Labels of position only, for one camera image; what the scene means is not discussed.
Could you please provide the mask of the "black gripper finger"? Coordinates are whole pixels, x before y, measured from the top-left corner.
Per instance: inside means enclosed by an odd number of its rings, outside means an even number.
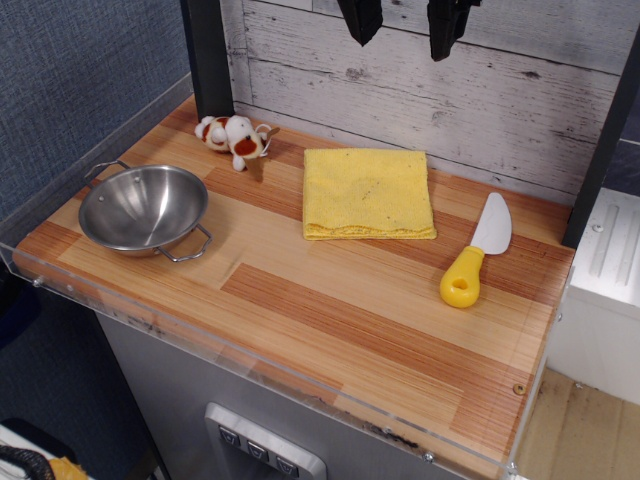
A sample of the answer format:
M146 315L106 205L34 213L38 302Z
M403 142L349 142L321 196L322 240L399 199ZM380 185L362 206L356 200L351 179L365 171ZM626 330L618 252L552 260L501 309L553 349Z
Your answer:
M454 43L464 35L470 10L480 0L430 0L427 5L431 58L446 59Z
M338 5L351 36L365 46L383 24L380 0L338 0Z

